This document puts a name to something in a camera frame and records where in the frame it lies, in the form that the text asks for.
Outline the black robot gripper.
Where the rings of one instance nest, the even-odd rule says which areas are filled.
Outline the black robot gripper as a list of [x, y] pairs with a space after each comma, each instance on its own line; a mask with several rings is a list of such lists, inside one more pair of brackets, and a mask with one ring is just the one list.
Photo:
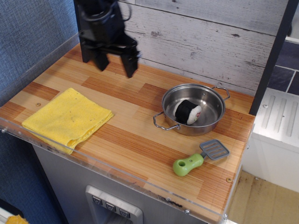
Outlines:
[[83, 46], [90, 50], [91, 58], [99, 70], [104, 71], [109, 65], [107, 53], [121, 56], [128, 78], [138, 69], [137, 41], [126, 35], [124, 22], [116, 14], [108, 16], [81, 15], [82, 28], [79, 32]]

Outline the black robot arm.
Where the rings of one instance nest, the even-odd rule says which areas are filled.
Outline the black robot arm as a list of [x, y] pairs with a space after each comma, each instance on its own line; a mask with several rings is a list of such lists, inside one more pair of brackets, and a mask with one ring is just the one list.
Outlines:
[[121, 10], [116, 0], [75, 0], [75, 13], [83, 62], [94, 61], [104, 71], [107, 54], [121, 57], [128, 78], [138, 69], [137, 41], [125, 33]]

